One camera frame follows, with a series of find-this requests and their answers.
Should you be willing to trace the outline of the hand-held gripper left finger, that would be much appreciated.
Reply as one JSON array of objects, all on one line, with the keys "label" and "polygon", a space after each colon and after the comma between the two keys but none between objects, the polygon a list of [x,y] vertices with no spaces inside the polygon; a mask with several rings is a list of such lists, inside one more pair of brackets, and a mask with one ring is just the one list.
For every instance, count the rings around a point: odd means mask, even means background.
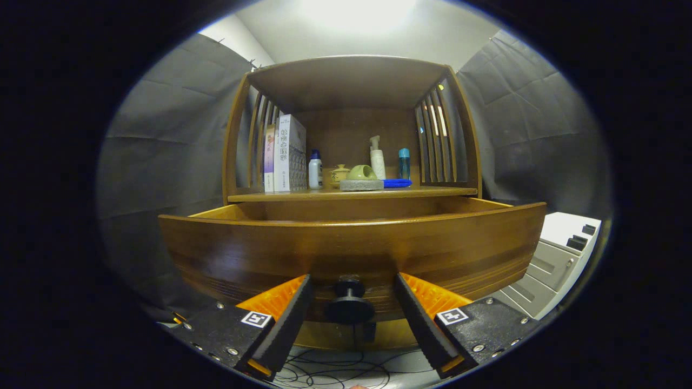
[{"label": "hand-held gripper left finger", "polygon": [[217,364],[272,381],[313,299],[311,276],[299,276],[237,305],[217,302],[181,320],[171,335]]}]

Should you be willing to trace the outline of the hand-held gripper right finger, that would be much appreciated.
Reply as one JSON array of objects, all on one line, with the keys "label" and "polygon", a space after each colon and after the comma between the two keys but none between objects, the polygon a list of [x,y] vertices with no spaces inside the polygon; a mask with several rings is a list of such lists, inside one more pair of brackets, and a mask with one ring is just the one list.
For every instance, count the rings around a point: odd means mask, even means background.
[{"label": "hand-held gripper right finger", "polygon": [[395,297],[418,346],[441,379],[488,364],[540,328],[540,322],[489,297],[472,301],[398,273]]}]

